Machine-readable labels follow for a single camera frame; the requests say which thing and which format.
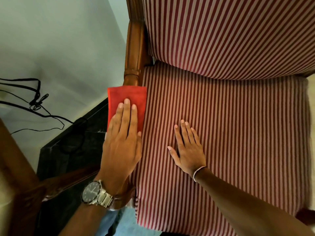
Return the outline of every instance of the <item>blue jeans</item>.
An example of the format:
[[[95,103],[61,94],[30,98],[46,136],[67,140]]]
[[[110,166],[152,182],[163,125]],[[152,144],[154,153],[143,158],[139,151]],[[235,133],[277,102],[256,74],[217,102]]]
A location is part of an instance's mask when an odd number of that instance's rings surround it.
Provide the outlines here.
[[[106,214],[100,221],[100,226],[95,234],[95,236],[105,236],[108,233],[108,229],[113,225],[115,222],[116,216],[119,210],[115,211],[107,211]]]

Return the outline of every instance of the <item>red microfiber cloth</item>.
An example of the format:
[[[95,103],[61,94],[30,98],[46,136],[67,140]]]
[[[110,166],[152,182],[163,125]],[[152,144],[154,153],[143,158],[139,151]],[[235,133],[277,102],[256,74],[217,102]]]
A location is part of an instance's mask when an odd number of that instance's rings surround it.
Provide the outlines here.
[[[147,103],[147,88],[140,86],[120,86],[107,89],[108,92],[108,123],[116,114],[119,103],[123,103],[126,98],[130,100],[130,106],[135,104],[138,111],[138,132],[143,130],[144,113]]]

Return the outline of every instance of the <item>striped upholstery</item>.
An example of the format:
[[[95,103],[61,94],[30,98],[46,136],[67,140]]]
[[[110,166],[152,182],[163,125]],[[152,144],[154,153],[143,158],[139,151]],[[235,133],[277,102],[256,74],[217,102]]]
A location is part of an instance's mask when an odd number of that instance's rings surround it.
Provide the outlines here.
[[[157,62],[144,72],[143,157],[130,177],[141,226],[234,235],[206,192],[179,167],[174,124],[189,121],[212,172],[295,215],[309,200],[307,79],[217,80]]]
[[[150,54],[215,79],[315,68],[315,0],[143,0]]]

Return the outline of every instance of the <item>white bracelet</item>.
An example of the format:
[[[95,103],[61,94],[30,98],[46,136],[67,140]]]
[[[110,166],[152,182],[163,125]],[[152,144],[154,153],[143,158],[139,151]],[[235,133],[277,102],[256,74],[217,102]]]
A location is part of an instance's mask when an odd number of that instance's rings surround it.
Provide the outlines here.
[[[196,175],[196,173],[199,171],[199,170],[201,170],[202,168],[205,168],[206,166],[203,166],[203,167],[199,167],[197,170],[195,170],[195,172],[194,172],[194,176],[192,177],[193,179],[194,179],[194,181],[196,182],[196,180],[195,180],[195,175]]]

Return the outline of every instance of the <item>watch dial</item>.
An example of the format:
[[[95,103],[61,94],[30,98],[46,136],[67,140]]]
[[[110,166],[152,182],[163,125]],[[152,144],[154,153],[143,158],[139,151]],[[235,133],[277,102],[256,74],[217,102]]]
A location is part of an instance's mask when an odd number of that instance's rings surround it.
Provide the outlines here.
[[[100,193],[100,184],[97,181],[89,183],[82,192],[82,201],[91,203]]]

